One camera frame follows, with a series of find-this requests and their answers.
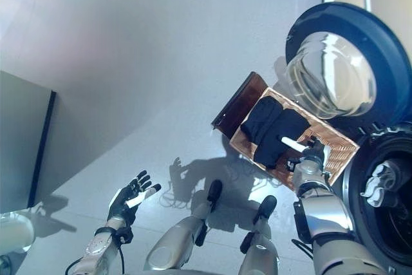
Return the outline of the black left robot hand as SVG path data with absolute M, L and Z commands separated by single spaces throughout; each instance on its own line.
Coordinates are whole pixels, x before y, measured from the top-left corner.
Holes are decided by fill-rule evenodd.
M 124 225 L 129 227 L 135 222 L 139 205 L 161 188 L 160 184 L 152 184 L 150 175 L 143 170 L 112 197 L 107 221 L 121 219 Z

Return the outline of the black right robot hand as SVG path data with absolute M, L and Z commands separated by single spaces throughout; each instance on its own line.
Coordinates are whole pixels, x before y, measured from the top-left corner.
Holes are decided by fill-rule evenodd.
M 293 150 L 302 153 L 304 157 L 318 158 L 324 165 L 330 155 L 331 147 L 324 145 L 317 137 L 311 136 L 306 145 L 300 144 L 296 140 L 292 140 L 289 137 L 282 137 L 281 142 Z

